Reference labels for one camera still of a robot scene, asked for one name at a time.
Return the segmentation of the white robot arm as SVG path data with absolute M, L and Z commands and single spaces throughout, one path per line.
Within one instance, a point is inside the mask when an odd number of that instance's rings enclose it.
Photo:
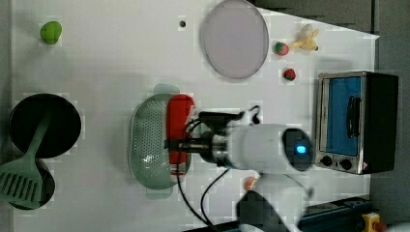
M 164 148 L 198 154 L 219 167 L 258 177 L 236 204 L 241 232 L 303 232 L 299 228 L 313 187 L 305 179 L 314 160 L 309 137 L 279 124 L 247 124 L 246 114 L 202 111 L 186 123 L 171 114 Z

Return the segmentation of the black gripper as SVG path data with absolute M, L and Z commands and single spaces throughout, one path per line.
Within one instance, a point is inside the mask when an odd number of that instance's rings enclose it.
M 179 152 L 199 154 L 205 161 L 223 161 L 227 152 L 228 127 L 239 123 L 245 112 L 224 113 L 201 111 L 197 118 L 186 123 L 188 136 L 183 140 L 164 141 L 164 148 L 174 145 Z

